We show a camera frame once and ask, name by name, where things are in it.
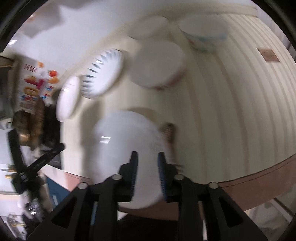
white wall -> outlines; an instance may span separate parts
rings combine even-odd
[[[197,1],[203,0],[50,0],[33,21],[23,25],[15,50],[7,48],[4,53],[17,51],[66,70],[124,23],[169,5]],[[252,4],[250,0],[216,1]]]

silver screw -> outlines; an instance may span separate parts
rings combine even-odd
[[[122,176],[120,175],[120,174],[114,174],[113,176],[112,176],[112,179],[113,180],[120,180],[122,178]]]
[[[212,189],[216,189],[216,188],[219,187],[219,185],[217,183],[215,183],[215,182],[211,182],[211,183],[209,183],[209,187],[212,188]]]
[[[177,175],[174,176],[174,179],[180,181],[180,180],[183,180],[184,179],[184,176],[181,175],[181,174],[177,174]]]
[[[87,183],[79,183],[77,187],[78,187],[79,189],[86,189],[87,186],[88,186]]]

table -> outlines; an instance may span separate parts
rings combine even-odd
[[[140,44],[124,31],[101,45],[126,51],[125,69],[100,98],[82,97],[72,118],[62,125],[66,172],[88,177],[84,166],[92,127],[109,113],[132,110],[157,125],[176,124],[176,159],[184,165],[183,173],[198,183],[220,182],[244,210],[296,182],[296,64],[260,19],[231,13],[219,17],[228,23],[229,36],[217,53],[193,49],[176,22],[170,23],[171,40],[186,54],[187,72],[164,91],[130,81],[128,58]],[[257,48],[272,49],[279,62],[266,62]],[[176,219],[178,208],[159,202],[124,211]]]

brown square patch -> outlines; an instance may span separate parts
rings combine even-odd
[[[279,62],[278,57],[272,49],[258,49],[266,62]]]

bolt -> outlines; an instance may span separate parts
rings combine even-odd
[[[120,175],[120,174],[114,174],[113,176],[112,176],[112,179],[113,180],[120,180],[122,178],[122,176]]]
[[[87,183],[79,183],[77,187],[78,187],[79,189],[86,189],[87,186],[88,186]]]
[[[212,188],[212,189],[216,189],[216,188],[219,187],[219,185],[217,183],[215,183],[215,182],[211,182],[211,183],[209,183],[209,187]]]
[[[183,180],[184,179],[184,176],[181,175],[181,174],[177,174],[177,175],[174,176],[174,179],[180,181],[180,180]]]

